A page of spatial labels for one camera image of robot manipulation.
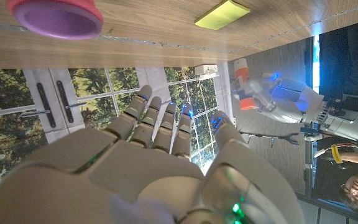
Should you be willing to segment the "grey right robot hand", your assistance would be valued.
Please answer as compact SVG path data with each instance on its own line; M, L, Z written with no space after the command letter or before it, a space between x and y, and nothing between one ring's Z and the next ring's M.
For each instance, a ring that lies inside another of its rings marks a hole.
M211 120L217 156L190 159L192 107L155 126L146 85L102 131L85 128L34 151L0 184L0 223L303 223L287 180L251 151L222 112Z

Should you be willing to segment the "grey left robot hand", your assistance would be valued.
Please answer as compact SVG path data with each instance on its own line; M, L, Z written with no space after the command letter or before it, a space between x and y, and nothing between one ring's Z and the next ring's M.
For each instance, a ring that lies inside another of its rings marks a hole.
M231 87L242 110L256 110L276 121L321 124L328 115L323 95L303 82L280 78L276 73L238 75Z

